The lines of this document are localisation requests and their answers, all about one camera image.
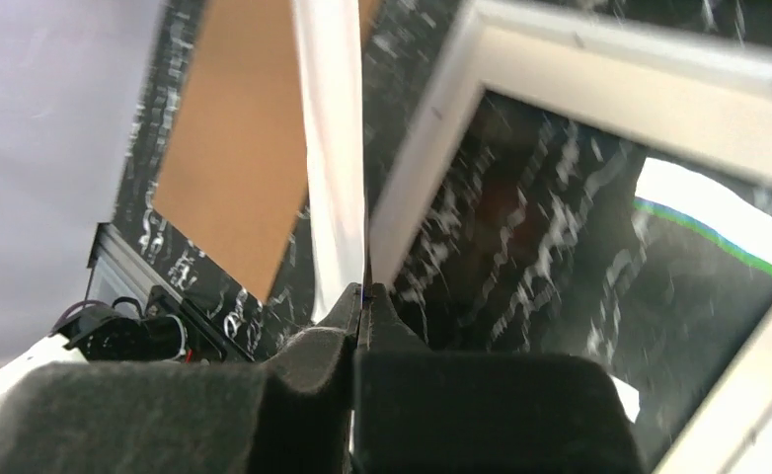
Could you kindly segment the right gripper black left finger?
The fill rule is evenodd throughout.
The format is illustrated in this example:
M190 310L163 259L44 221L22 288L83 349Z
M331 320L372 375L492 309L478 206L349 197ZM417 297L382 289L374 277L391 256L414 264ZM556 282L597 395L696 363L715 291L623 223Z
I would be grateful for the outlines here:
M53 363L0 406L0 473L344 473L362 289L262 363Z

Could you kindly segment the clear glass sheet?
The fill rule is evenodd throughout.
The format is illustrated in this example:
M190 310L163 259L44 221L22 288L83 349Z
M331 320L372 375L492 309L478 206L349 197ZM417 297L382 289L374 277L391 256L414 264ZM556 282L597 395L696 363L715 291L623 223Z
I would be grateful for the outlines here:
M561 353L640 394L655 467L772 305L772 275L635 200L649 146L486 92L392 289L435 350Z

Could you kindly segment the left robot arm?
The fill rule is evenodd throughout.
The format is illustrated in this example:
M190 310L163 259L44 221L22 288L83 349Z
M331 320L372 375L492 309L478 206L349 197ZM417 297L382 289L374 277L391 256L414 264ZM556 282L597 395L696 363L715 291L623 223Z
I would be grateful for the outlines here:
M32 371L51 363L87 363L78 349L67 349L69 341L60 334L44 337L0 368L0 406L8 392Z

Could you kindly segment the white picture frame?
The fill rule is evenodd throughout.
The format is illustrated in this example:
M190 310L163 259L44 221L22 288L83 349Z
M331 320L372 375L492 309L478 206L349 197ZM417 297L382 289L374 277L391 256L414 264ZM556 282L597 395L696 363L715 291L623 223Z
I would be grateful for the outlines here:
M751 39L743 32L742 16L752 12L753 6L740 1L707 3L704 14L691 21L685 30L641 22L636 14L637 3L633 1L447 1L443 7L446 13L443 19L422 20L411 26L413 32L423 27L444 27L446 34L434 35L432 51L421 51L418 56L425 75L425 93L384 181L372 220L375 273L392 289L483 95L492 91L527 104L485 83L492 60L499 53L489 34L562 34L570 28L624 29L659 32L689 41L703 40L772 54L772 40ZM772 2L763 10L772 15ZM769 189L741 180L732 181L731 188L748 203L772 213ZM635 388L612 375L599 362L584 356L511 353L578 356L599 364L619 392L644 468L657 473L646 465L634 437L631 414L636 411L639 399Z

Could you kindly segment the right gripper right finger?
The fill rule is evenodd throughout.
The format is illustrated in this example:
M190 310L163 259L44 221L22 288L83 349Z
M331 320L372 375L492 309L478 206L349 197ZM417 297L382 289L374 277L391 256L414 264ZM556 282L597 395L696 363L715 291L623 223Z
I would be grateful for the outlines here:
M435 352L381 284L361 291L358 473L638 473L613 381L573 355Z

